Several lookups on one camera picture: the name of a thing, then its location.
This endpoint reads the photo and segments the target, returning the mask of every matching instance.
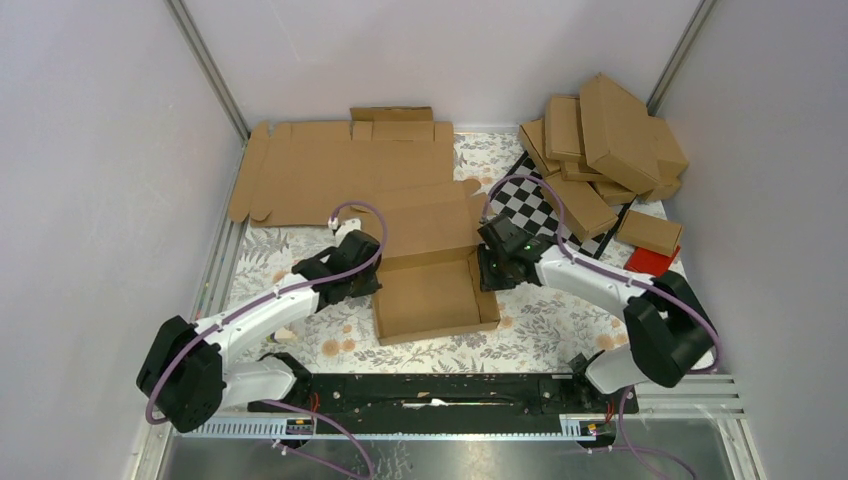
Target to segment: cardboard box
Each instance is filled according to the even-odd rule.
[[[657,166],[660,176],[676,178],[689,166],[689,160],[683,154],[683,149],[671,133],[668,122],[662,118],[648,117],[648,128],[651,131],[654,153],[657,156]]]
[[[607,205],[624,205],[630,203],[636,198],[636,194],[622,187],[617,183],[610,182],[592,182],[592,188],[598,192],[598,195],[606,202]]]
[[[579,163],[561,162],[563,180],[571,182],[612,182],[603,173],[598,173],[588,165]]]
[[[465,180],[382,192],[368,200],[386,218],[389,241],[374,295],[377,339],[392,345],[446,335],[491,330],[500,321],[494,292],[480,291],[477,234],[484,194]],[[362,229],[380,238],[370,213]]]
[[[647,192],[639,195],[639,198],[642,199],[643,202],[655,202],[657,200],[665,200],[667,198],[671,198],[680,190],[680,180],[676,178],[672,179],[663,179],[662,185],[654,188],[653,190],[648,190]]]
[[[545,154],[545,125],[544,120],[534,120],[521,124],[518,129],[518,139],[527,154],[536,165],[536,169],[543,177],[547,177],[559,171],[559,162],[551,160]]]
[[[545,107],[545,154],[551,160],[586,164],[580,101],[554,95]]]
[[[683,225],[679,223],[628,210],[616,238],[620,242],[671,256],[680,244],[681,235]]]
[[[618,216],[587,182],[566,181],[560,175],[551,175],[545,181],[562,200],[565,207],[563,223],[581,242],[615,226]],[[543,188],[542,194],[559,215],[556,200],[551,198],[548,190]]]
[[[252,132],[229,217],[253,225],[325,225],[361,192],[450,182],[453,125],[429,107],[352,108],[352,122],[268,122]]]
[[[660,184],[641,100],[600,74],[580,88],[580,116],[590,167],[635,193]]]

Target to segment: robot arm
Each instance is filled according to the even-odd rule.
[[[164,383],[156,406],[180,432],[194,430],[216,411],[266,398],[283,398],[295,373],[283,361],[267,356],[259,362],[237,363],[239,356],[262,338],[291,322],[341,302],[371,295],[380,288],[379,260],[356,275],[316,283],[344,274],[371,259],[379,243],[360,230],[349,231],[338,247],[302,260],[270,290],[226,312],[189,324],[181,317],[165,322],[153,341],[136,385],[150,397],[177,352],[210,327],[218,330],[200,341]],[[286,287],[304,285],[292,291]],[[227,319],[238,318],[229,323]]]
[[[581,258],[578,264],[553,239],[533,237],[503,215],[485,223],[479,232],[487,247],[478,252],[483,290],[509,289],[527,281],[575,294],[624,321],[630,342],[601,352],[582,366],[581,373],[601,393],[644,381],[671,388],[702,358],[711,357],[713,342],[704,328],[678,307],[633,284],[653,283],[709,322],[681,275],[666,272],[652,278],[589,258]]]

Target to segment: stack of cardboard boxes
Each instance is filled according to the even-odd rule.
[[[648,116],[641,100],[603,74],[579,97],[552,96],[545,117],[521,125],[519,136],[581,241],[615,225],[613,205],[673,196],[688,166],[665,120]]]

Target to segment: cardboard box lid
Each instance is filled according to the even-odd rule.
[[[476,247],[482,241],[476,226],[486,200],[483,193],[475,195],[479,189],[479,181],[468,179],[362,195],[380,210],[388,224],[383,266],[388,268],[397,263],[392,259],[401,257]],[[351,215],[362,219],[363,231],[380,238],[380,222],[373,214],[358,210]]]
[[[659,184],[645,104],[599,74],[580,88],[583,142],[589,165],[636,193]]]

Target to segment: cable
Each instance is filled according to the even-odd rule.
[[[589,270],[592,270],[595,273],[600,273],[601,275],[603,275],[607,278],[611,278],[611,279],[617,280],[619,282],[630,281],[631,285],[634,285],[634,286],[637,286],[639,288],[643,288],[645,290],[648,290],[652,293],[655,293],[656,295],[662,297],[663,299],[667,300],[668,302],[674,304],[676,307],[678,307],[681,310],[683,310],[684,312],[686,312],[686,314],[689,315],[693,320],[695,320],[695,322],[697,322],[701,326],[701,328],[706,330],[707,334],[710,336],[710,340],[712,340],[713,345],[715,346],[715,354],[714,354],[713,364],[710,365],[709,367],[706,367],[706,368],[702,368],[702,369],[698,369],[698,370],[692,370],[690,373],[708,373],[708,372],[712,372],[712,371],[715,371],[716,369],[718,369],[718,366],[721,362],[721,351],[723,350],[722,344],[721,344],[721,339],[718,338],[718,333],[716,333],[716,331],[712,327],[712,325],[710,325],[709,322],[707,322],[704,319],[704,317],[701,316],[701,314],[696,312],[689,305],[686,305],[683,301],[681,301],[677,297],[666,293],[665,291],[663,291],[660,288],[657,288],[653,284],[646,283],[646,282],[643,282],[643,281],[637,280],[637,279],[631,280],[632,277],[630,277],[629,275],[623,275],[623,274],[618,273],[617,271],[610,270],[610,269],[604,267],[602,264],[596,264],[596,263],[588,262],[588,261],[584,260],[582,255],[580,255],[579,253],[572,252],[571,250],[568,249],[568,247],[565,245],[565,243],[562,240],[562,228],[565,226],[565,223],[563,222],[563,219],[565,218],[565,206],[562,204],[562,200],[560,200],[559,195],[557,195],[556,192],[554,191],[554,189],[551,188],[551,186],[548,185],[548,183],[545,182],[544,180],[530,176],[530,175],[519,175],[519,174],[507,175],[506,177],[500,179],[498,182],[496,182],[494,185],[492,185],[491,190],[489,190],[489,195],[487,195],[486,201],[483,204],[483,216],[482,216],[483,219],[486,218],[486,212],[489,210],[489,206],[491,204],[492,196],[495,193],[497,193],[498,189],[501,186],[503,186],[503,184],[505,184],[509,180],[516,179],[516,178],[529,180],[529,181],[539,185],[540,187],[542,187],[542,188],[546,189],[548,192],[550,192],[551,196],[556,200],[557,216],[559,217],[559,223],[558,223],[558,226],[557,226],[557,234],[555,235],[555,237],[556,237],[557,246],[559,246],[559,249],[562,252],[562,254],[565,255],[565,258],[574,261],[574,263],[579,263],[581,266],[586,267],[586,268],[588,268]]]
[[[677,297],[675,297],[675,296],[673,296],[669,293],[666,293],[664,290],[656,287],[653,284],[643,282],[641,280],[633,279],[629,275],[620,274],[616,271],[613,271],[613,270],[610,270],[610,269],[604,267],[602,264],[596,264],[596,263],[588,262],[588,261],[584,260],[583,257],[579,253],[572,252],[568,249],[568,247],[566,247],[565,243],[562,240],[562,229],[565,226],[565,223],[563,222],[563,219],[565,218],[565,206],[562,204],[562,200],[559,198],[559,195],[557,195],[556,192],[554,191],[554,189],[551,188],[551,186],[548,185],[548,183],[545,182],[544,180],[530,176],[530,175],[507,175],[506,177],[500,179],[498,182],[496,182],[494,185],[492,185],[492,188],[489,190],[489,194],[486,196],[486,201],[483,204],[483,214],[482,214],[483,220],[485,220],[485,218],[486,218],[486,213],[489,210],[489,206],[491,204],[491,199],[494,196],[494,194],[497,193],[498,190],[506,182],[508,182],[512,179],[517,179],[517,178],[529,180],[529,181],[539,185],[540,187],[542,187],[542,188],[546,189],[548,192],[550,192],[551,196],[556,200],[557,216],[559,217],[558,218],[559,223],[557,225],[557,232],[556,232],[555,237],[556,237],[557,246],[559,246],[560,251],[562,252],[563,255],[565,255],[565,257],[567,259],[573,261],[574,263],[579,263],[583,267],[588,268],[589,270],[591,270],[593,272],[604,275],[607,278],[611,278],[613,280],[617,280],[617,281],[620,281],[620,282],[629,282],[631,285],[634,285],[636,287],[639,287],[639,288],[645,289],[646,291],[654,293],[654,294],[662,297],[664,300],[672,303],[676,307],[680,308],[684,312],[686,312],[686,314],[689,315],[690,318],[695,320],[695,322],[697,322],[701,326],[701,328],[706,330],[707,334],[710,336],[710,339],[713,342],[713,346],[715,347],[715,353],[713,355],[712,365],[705,367],[705,368],[690,370],[689,373],[705,374],[705,373],[713,373],[716,370],[718,370],[718,367],[719,367],[720,362],[721,362],[721,352],[723,350],[722,344],[721,344],[721,339],[719,339],[718,333],[715,331],[713,326],[710,325],[709,322],[707,322],[707,320],[704,317],[701,316],[701,314],[696,312],[689,305],[686,305],[683,301],[681,301]],[[665,456],[667,458],[671,458],[672,460],[674,460],[675,462],[677,462],[678,464],[683,466],[683,468],[685,468],[689,473],[691,473],[693,478],[697,478],[697,475],[695,474],[694,469],[692,469],[692,467],[687,465],[685,462],[683,462],[679,458],[673,457],[671,454],[663,452],[661,450],[656,450],[654,452],[650,452],[649,451],[650,449],[635,447],[633,444],[630,443],[630,439],[627,437],[627,432],[624,429],[624,403],[627,400],[627,395],[632,390],[633,390],[633,385],[630,385],[627,388],[625,388],[624,394],[621,397],[621,403],[619,405],[619,410],[618,410],[618,423],[619,423],[618,429],[621,431],[621,436],[624,439],[624,443],[626,445],[626,447],[622,447],[622,448],[626,448],[630,452],[632,452],[633,456],[635,456],[636,459],[639,460],[639,463],[644,465],[645,468],[650,470],[654,475],[656,475],[659,478],[667,479],[668,477],[665,476],[662,472],[660,472],[656,468],[649,465],[648,462],[646,462],[645,459],[642,458],[642,456],[639,454],[640,451],[643,451],[643,452],[646,452],[646,453],[654,453],[654,454],[657,454],[657,455]]]
[[[355,446],[356,449],[359,450],[359,453],[361,453],[363,458],[365,458],[365,464],[368,466],[369,474],[368,474],[368,476],[359,475],[358,473],[354,473],[354,472],[351,472],[349,470],[345,470],[343,467],[340,467],[340,466],[338,466],[338,465],[336,465],[336,464],[334,464],[334,463],[332,463],[328,460],[324,460],[323,458],[319,458],[319,457],[316,457],[314,455],[310,455],[306,452],[301,452],[301,451],[294,450],[294,449],[288,450],[289,452],[291,452],[291,453],[293,453],[297,456],[303,457],[303,458],[308,458],[309,460],[313,460],[315,462],[318,462],[321,465],[330,467],[330,468],[332,468],[333,470],[335,470],[339,473],[357,478],[359,480],[368,480],[368,479],[374,477],[374,474],[375,474],[374,462],[371,460],[371,457],[368,456],[368,453],[365,451],[365,447],[359,442],[359,440],[356,439],[356,437],[353,436],[352,433],[345,430],[344,427],[339,425],[332,418],[330,418],[330,417],[328,417],[324,414],[321,414],[321,413],[310,412],[309,410],[305,410],[303,408],[295,407],[294,405],[289,405],[287,403],[278,402],[276,400],[262,400],[262,403],[267,403],[268,405],[271,405],[271,406],[274,406],[274,407],[277,407],[277,408],[282,408],[282,409],[288,410],[290,412],[302,413],[302,414],[305,414],[305,415],[309,415],[316,420],[320,419],[320,420],[330,424],[333,428],[335,428],[336,430],[341,432],[344,436],[349,438],[351,443],[353,443],[353,446]]]
[[[347,207],[347,206],[352,206],[352,205],[365,207],[368,210],[370,210],[372,213],[374,213],[374,215],[380,221],[380,226],[383,229],[383,234],[382,234],[382,238],[380,240],[380,245],[377,248],[377,251],[374,252],[374,255],[371,256],[371,258],[366,260],[363,264],[356,266],[354,268],[351,268],[350,270],[348,270],[346,272],[338,273],[338,274],[335,274],[335,275],[330,275],[329,277],[323,277],[323,278],[318,278],[318,279],[315,279],[315,280],[309,280],[309,281],[306,281],[306,282],[301,282],[301,283],[298,283],[298,284],[295,284],[295,285],[289,285],[287,287],[281,288],[279,290],[279,292],[271,292],[271,293],[268,293],[267,295],[263,295],[259,298],[256,298],[253,301],[239,307],[238,309],[234,310],[232,313],[230,313],[229,315],[224,317],[224,319],[221,321],[221,327],[224,327],[225,325],[229,325],[231,322],[235,321],[236,319],[238,319],[240,316],[244,315],[245,313],[253,310],[254,308],[256,308],[256,307],[258,307],[262,304],[264,304],[265,302],[268,302],[268,301],[275,299],[275,298],[279,298],[280,296],[282,296],[286,293],[289,293],[289,292],[292,292],[292,291],[295,291],[295,290],[299,290],[301,288],[320,285],[322,283],[335,282],[336,280],[341,280],[343,278],[347,278],[347,277],[350,277],[352,275],[356,275],[357,273],[359,273],[359,272],[365,270],[366,268],[368,268],[369,266],[373,265],[380,258],[380,255],[382,255],[383,249],[386,246],[386,242],[389,241],[389,232],[388,232],[388,229],[387,229],[387,226],[386,226],[386,219],[385,219],[385,217],[383,217],[383,214],[380,213],[380,211],[377,210],[377,208],[374,207],[373,205],[371,205],[370,203],[354,200],[354,201],[344,202],[341,205],[339,205],[338,207],[336,207],[333,210],[333,213],[330,215],[330,220],[331,221],[337,220],[338,216],[339,216],[339,212],[341,211],[341,209],[344,208],[344,207]],[[206,330],[200,332],[199,335],[197,335],[190,342],[188,342],[182,348],[182,350],[180,350],[179,353],[177,353],[177,355],[174,356],[174,359],[171,360],[171,363],[168,364],[168,366],[165,368],[165,371],[162,372],[162,375],[159,377],[159,381],[156,382],[156,385],[153,387],[153,390],[150,392],[150,398],[147,400],[147,407],[144,410],[144,416],[147,419],[148,423],[150,423],[151,425],[159,425],[159,424],[162,424],[162,423],[165,423],[165,422],[168,421],[167,417],[155,418],[153,416],[153,410],[156,406],[156,400],[159,398],[159,394],[162,392],[162,388],[165,386],[165,383],[168,382],[168,379],[174,373],[174,370],[176,370],[177,366],[180,364],[180,362],[183,361],[183,359],[188,355],[188,353],[191,352],[191,350],[194,347],[196,347],[200,342],[202,342],[206,337],[208,337],[209,335],[212,335],[214,332],[218,331],[221,327],[219,327],[218,325],[212,325],[211,327],[207,328]],[[312,412],[309,412],[308,410],[304,410],[304,412],[312,415]],[[321,415],[319,413],[315,413],[315,415],[318,415],[319,418],[324,417],[323,415]],[[354,444],[357,445],[357,448],[359,448],[359,451],[362,452],[362,455],[365,457],[366,463],[368,464],[368,471],[370,473],[370,476],[369,477],[359,477],[359,476],[357,476],[357,478],[372,478],[374,476],[374,469],[373,469],[374,463],[371,461],[371,458],[368,456],[368,454],[365,453],[364,449],[360,448],[361,445],[359,445],[359,443],[356,440],[354,440],[353,435],[350,432],[348,432],[347,430],[345,430],[344,427],[342,427],[338,423],[333,422],[329,418],[325,417],[325,418],[322,418],[322,420],[324,420],[324,421],[329,420],[328,423],[330,423],[330,425],[333,425],[339,432],[341,432],[342,434],[344,434],[345,436],[350,438],[354,442]],[[317,459],[316,457],[312,457],[311,455],[308,455],[308,454],[305,454],[305,453],[302,456],[307,457],[307,458],[311,458],[311,459],[316,460],[316,461],[321,460],[319,463],[321,463],[323,465],[327,465],[327,466],[332,465],[332,464],[330,464],[330,462],[328,462],[326,460]],[[338,468],[341,468],[341,467],[336,467],[335,465],[333,465],[331,468],[338,470]]]

